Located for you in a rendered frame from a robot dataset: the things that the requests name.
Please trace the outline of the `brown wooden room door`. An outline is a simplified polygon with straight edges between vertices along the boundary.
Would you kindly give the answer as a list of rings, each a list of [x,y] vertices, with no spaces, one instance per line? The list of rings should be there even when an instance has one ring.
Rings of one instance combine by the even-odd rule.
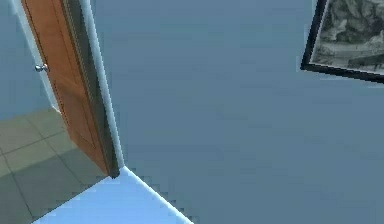
[[[70,139],[106,175],[118,160],[80,0],[20,0]]]

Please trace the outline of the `black framed grey picture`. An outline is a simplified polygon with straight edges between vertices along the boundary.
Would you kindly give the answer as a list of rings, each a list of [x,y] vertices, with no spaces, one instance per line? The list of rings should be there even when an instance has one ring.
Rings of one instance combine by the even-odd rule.
[[[384,84],[384,0],[317,0],[300,68]]]

